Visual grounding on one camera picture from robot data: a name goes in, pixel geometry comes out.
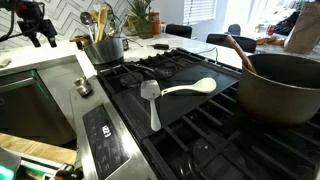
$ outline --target chair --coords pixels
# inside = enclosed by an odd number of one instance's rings
[[[210,44],[232,48],[229,42],[226,40],[227,36],[227,34],[209,34],[206,42]],[[242,36],[232,37],[237,41],[237,43],[240,45],[243,51],[249,53],[254,53],[256,51],[257,42],[254,39]]]
[[[239,26],[239,24],[232,24],[229,26],[228,32],[232,35],[240,36],[241,27]]]
[[[191,38],[191,34],[192,34],[192,27],[190,27],[190,26],[182,26],[182,25],[175,25],[175,24],[168,24],[166,26],[165,33],[190,39]]]

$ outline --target white spoon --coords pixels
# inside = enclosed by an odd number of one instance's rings
[[[185,90],[185,89],[198,91],[201,93],[211,93],[216,89],[216,87],[217,87],[216,81],[211,77],[207,77],[199,80],[193,85],[175,86],[175,87],[164,89],[161,91],[161,96],[171,93],[173,91],[179,91],[179,90]]]

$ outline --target stove control panel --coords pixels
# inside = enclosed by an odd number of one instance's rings
[[[117,136],[114,125],[101,105],[82,117],[99,179],[106,179],[126,161],[129,155]]]

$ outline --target gas stove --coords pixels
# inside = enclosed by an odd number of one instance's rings
[[[210,94],[177,91],[156,99],[162,128],[155,132],[150,126],[150,104],[140,96],[141,82],[155,77],[124,64],[98,72],[159,179],[317,179],[319,112],[298,128],[268,127],[237,106],[240,69],[183,49],[141,59],[139,64],[176,68],[174,76],[158,80],[160,89],[193,84],[204,77],[217,82]]]

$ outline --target utensil holder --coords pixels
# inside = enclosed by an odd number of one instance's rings
[[[123,63],[123,45],[120,38],[106,39],[84,47],[96,70],[108,69]]]

